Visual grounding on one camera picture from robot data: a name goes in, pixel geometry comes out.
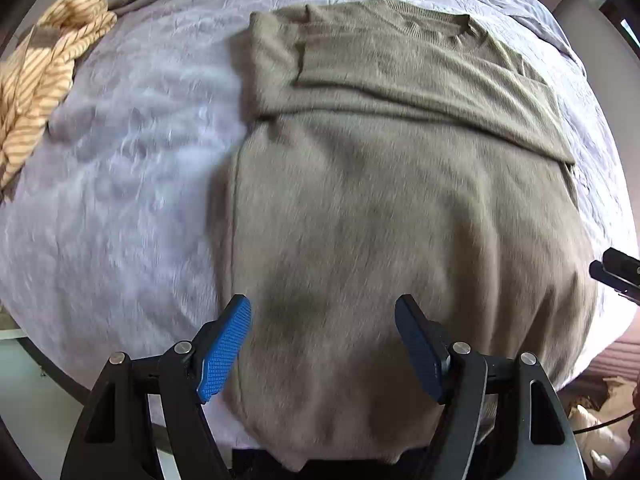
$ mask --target olive green sweater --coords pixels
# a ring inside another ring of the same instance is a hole
[[[397,0],[255,13],[250,34],[225,291],[254,313],[226,390],[247,429],[293,469],[427,444],[440,409],[394,325],[405,293],[561,383],[596,287],[541,77],[472,17]]]

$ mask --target bed sheet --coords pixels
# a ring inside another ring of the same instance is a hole
[[[91,387],[107,356],[158,354],[219,309],[225,160],[246,135],[242,78],[254,10],[351,0],[147,0],[80,64],[15,196],[0,206],[0,298],[37,346]],[[626,183],[584,67],[535,0],[407,0],[469,13],[556,90],[594,256],[637,256]],[[599,288],[574,375],[635,306]],[[158,399],[152,418],[162,424]],[[219,397],[216,441],[257,443]]]

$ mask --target blue textured pad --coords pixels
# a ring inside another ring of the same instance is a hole
[[[251,323],[251,304],[247,298],[239,301],[226,320],[211,349],[202,361],[202,378],[198,396],[205,403],[224,386],[231,365],[236,360]]]
[[[396,327],[409,352],[409,361],[420,379],[422,389],[434,400],[440,400],[444,390],[438,358],[427,342],[426,334],[401,300],[396,302]]]

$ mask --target ribbed neckline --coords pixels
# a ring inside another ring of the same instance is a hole
[[[488,31],[469,14],[447,14],[437,10],[423,9],[401,0],[366,0],[362,5],[403,34],[448,50],[471,52],[483,46],[489,37]],[[408,23],[407,15],[418,19],[428,18],[447,25],[457,25],[463,30],[459,34],[447,36],[437,30],[425,28],[419,23]]]

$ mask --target striped garment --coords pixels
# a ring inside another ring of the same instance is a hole
[[[115,22],[107,0],[57,0],[0,64],[0,193],[71,89],[74,60]]]

